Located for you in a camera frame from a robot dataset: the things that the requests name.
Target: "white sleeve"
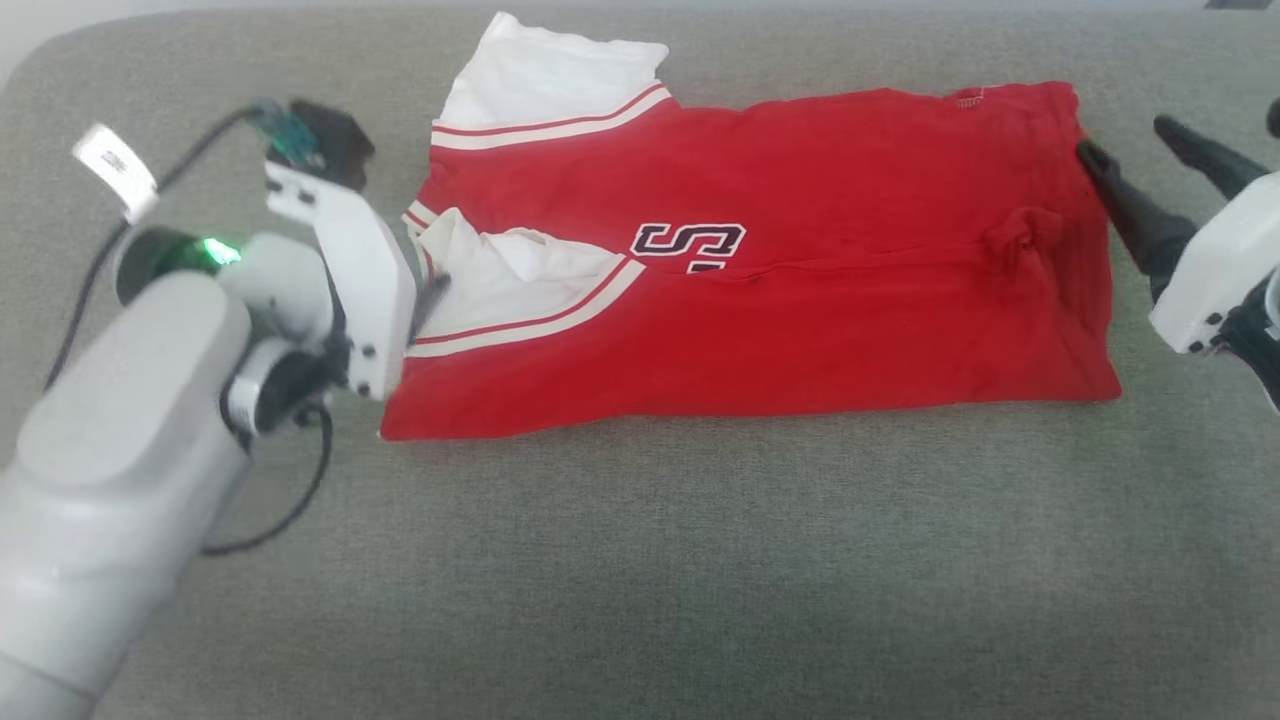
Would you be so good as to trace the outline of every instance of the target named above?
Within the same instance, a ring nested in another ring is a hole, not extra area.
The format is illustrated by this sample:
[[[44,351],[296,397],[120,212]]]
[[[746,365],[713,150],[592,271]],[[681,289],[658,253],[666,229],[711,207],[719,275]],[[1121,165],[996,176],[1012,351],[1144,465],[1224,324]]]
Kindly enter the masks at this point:
[[[608,114],[654,85],[666,56],[657,42],[596,42],[498,13],[438,123],[483,129]]]
[[[457,208],[445,210],[415,240],[435,273],[448,273],[419,341],[476,333],[509,324],[539,324],[572,311],[602,284],[626,283],[644,266],[603,247],[516,228],[480,233]]]

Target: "red jersey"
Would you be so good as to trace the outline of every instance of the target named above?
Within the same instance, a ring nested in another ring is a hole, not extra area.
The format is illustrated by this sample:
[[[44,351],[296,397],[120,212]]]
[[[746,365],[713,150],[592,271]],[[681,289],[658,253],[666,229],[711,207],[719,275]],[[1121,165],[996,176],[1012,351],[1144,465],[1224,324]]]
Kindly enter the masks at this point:
[[[1069,85],[686,109],[664,54],[490,26],[406,214],[453,284],[384,437],[1119,395]]]

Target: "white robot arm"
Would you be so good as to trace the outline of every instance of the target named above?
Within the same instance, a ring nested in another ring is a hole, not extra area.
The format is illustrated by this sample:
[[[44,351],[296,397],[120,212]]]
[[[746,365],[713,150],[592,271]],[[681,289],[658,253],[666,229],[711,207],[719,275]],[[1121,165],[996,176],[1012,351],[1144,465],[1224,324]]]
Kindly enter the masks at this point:
[[[1280,100],[1267,128],[1280,137]],[[1167,115],[1156,118],[1155,131],[1226,196],[1203,228],[1126,182],[1097,143],[1078,149],[1134,264],[1151,279],[1151,324],[1178,352],[1235,355],[1280,407],[1280,173]]]
[[[142,233],[116,270],[124,313],[22,427],[0,482],[4,720],[90,717],[253,438],[328,388],[380,400],[399,382],[420,293],[358,193],[372,147],[340,113],[291,110],[319,152],[271,152],[268,205],[311,225],[323,256],[260,234],[198,273],[169,266],[193,238]]]

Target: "red stripe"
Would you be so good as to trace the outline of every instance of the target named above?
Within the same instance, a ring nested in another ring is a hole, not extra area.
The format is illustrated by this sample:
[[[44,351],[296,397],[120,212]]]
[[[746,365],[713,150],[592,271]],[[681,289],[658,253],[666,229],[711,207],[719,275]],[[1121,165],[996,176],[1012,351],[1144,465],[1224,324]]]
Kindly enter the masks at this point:
[[[568,310],[563,310],[561,313],[557,313],[557,314],[547,316],[547,318],[538,318],[535,320],[522,320],[520,323],[507,323],[504,325],[492,325],[492,327],[488,327],[488,328],[477,328],[477,329],[474,329],[474,331],[465,331],[465,332],[461,332],[461,333],[445,334],[445,336],[439,336],[439,337],[420,337],[420,338],[417,338],[417,340],[413,341],[413,345],[434,345],[434,343],[438,343],[438,342],[448,342],[451,340],[462,340],[465,337],[471,337],[471,336],[477,336],[477,334],[484,334],[484,333],[493,333],[493,332],[498,332],[498,331],[509,331],[512,328],[524,328],[524,327],[529,327],[529,325],[540,325],[543,323],[550,323],[550,322],[558,320],[558,319],[563,318],[564,315],[572,315],[573,313],[581,310],[584,305],[586,305],[588,302],[590,302],[593,297],[595,297],[596,295],[599,295],[600,291],[603,291],[611,282],[613,282],[613,278],[618,277],[618,273],[621,273],[622,268],[625,268],[626,265],[627,265],[627,260],[623,259],[621,263],[618,263],[618,265],[616,268],[613,268],[613,270],[609,273],[609,275],[607,278],[604,278],[604,282],[602,282],[600,284],[595,286],[595,290],[593,290],[591,292],[589,292],[586,295],[586,297],[584,297],[582,300],[580,300],[576,305],[573,305]]]
[[[549,123],[538,123],[538,124],[534,124],[534,126],[512,126],[512,127],[490,128],[490,129],[454,129],[454,128],[448,128],[448,127],[443,127],[443,126],[435,126],[431,129],[435,131],[435,132],[443,132],[443,133],[447,133],[447,135],[481,136],[481,135],[502,135],[502,133],[507,133],[507,132],[522,132],[522,131],[529,131],[529,129],[557,128],[557,127],[562,127],[562,126],[570,126],[570,124],[573,124],[573,123],[594,123],[594,122],[599,122],[599,120],[609,120],[609,119],[613,119],[613,118],[621,115],[622,113],[626,113],[627,110],[630,110],[631,108],[634,108],[636,105],[636,102],[644,100],[645,97],[648,97],[649,95],[654,94],[655,91],[658,91],[660,88],[662,88],[662,83],[660,82],[649,86],[648,90],[645,90],[640,95],[636,95],[636,97],[634,100],[631,100],[626,105],[618,108],[617,110],[609,113],[608,115],[594,115],[594,117],[586,117],[586,118],[570,118],[567,120],[554,120],[554,122],[549,122]]]

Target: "green led light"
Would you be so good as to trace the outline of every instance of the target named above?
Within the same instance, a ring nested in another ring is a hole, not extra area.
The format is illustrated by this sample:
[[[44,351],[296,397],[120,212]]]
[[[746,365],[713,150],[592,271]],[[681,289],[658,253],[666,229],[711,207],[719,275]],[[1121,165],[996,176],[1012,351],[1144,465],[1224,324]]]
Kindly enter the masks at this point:
[[[205,247],[205,254],[209,255],[209,259],[219,265],[230,265],[239,261],[239,251],[218,238],[206,237],[201,241],[201,245]]]

